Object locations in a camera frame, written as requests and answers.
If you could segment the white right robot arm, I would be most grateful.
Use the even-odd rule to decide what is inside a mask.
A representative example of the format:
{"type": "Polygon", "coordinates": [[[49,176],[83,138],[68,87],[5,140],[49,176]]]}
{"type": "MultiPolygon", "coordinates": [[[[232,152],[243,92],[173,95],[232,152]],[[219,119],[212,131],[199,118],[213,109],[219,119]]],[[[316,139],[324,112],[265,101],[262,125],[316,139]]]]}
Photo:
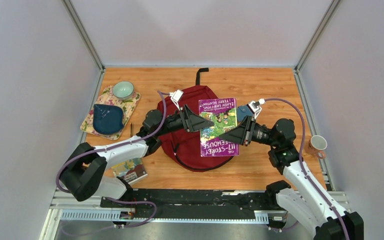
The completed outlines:
{"type": "Polygon", "coordinates": [[[251,142],[270,146],[270,163],[287,180],[266,186],[266,205],[288,211],[315,240],[362,240],[364,221],[357,212],[348,212],[315,180],[294,145],[295,125],[281,118],[272,128],[247,116],[237,127],[219,136],[222,140],[247,146],[251,142]]]}

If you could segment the yellow cover book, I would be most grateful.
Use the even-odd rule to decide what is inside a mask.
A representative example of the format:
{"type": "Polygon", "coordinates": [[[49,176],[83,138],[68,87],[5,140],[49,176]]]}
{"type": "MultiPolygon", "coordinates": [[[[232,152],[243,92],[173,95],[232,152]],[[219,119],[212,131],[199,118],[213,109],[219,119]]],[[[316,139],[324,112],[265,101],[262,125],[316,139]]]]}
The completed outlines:
{"type": "Polygon", "coordinates": [[[115,177],[123,179],[130,185],[133,185],[148,176],[142,158],[126,160],[113,166],[111,169],[115,177]]]}

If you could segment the purple treehouse book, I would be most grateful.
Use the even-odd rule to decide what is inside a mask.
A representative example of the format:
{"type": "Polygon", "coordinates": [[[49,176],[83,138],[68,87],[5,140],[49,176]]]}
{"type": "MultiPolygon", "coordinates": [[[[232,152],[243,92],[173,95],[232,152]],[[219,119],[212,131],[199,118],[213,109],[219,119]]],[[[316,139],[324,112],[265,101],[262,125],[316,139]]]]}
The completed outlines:
{"type": "Polygon", "coordinates": [[[199,115],[213,122],[213,126],[200,130],[201,157],[234,157],[239,145],[220,138],[220,135],[238,125],[235,98],[202,99],[198,101],[199,115]]]}

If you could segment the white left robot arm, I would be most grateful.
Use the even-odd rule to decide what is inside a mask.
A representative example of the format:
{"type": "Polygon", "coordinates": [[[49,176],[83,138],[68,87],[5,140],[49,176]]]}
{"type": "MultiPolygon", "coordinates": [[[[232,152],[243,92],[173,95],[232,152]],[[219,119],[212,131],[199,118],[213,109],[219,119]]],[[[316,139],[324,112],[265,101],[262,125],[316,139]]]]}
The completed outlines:
{"type": "Polygon", "coordinates": [[[169,116],[158,109],[150,110],[139,132],[127,140],[104,146],[91,146],[87,142],[79,144],[58,171],[57,187],[72,194],[79,202],[100,196],[112,198],[122,208],[128,207],[133,194],[122,180],[106,177],[107,169],[127,160],[152,155],[162,145],[160,136],[182,129],[188,133],[199,132],[212,126],[214,122],[195,114],[187,105],[169,116]]]}

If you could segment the red backpack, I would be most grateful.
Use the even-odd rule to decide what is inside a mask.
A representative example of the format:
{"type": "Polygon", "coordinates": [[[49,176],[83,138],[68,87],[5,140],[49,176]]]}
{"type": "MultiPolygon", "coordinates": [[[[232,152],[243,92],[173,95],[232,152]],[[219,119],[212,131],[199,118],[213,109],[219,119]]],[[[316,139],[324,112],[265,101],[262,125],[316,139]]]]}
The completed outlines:
{"type": "MultiPolygon", "coordinates": [[[[200,76],[202,72],[208,72],[209,68],[200,68],[196,73],[195,86],[185,88],[179,101],[183,107],[199,113],[199,100],[216,99],[217,95],[206,85],[201,85],[200,76]]],[[[163,135],[159,138],[162,141],[162,149],[166,155],[172,158],[180,166],[193,172],[206,172],[220,168],[228,163],[233,157],[225,153],[220,156],[201,156],[200,133],[186,132],[180,129],[163,135]]]]}

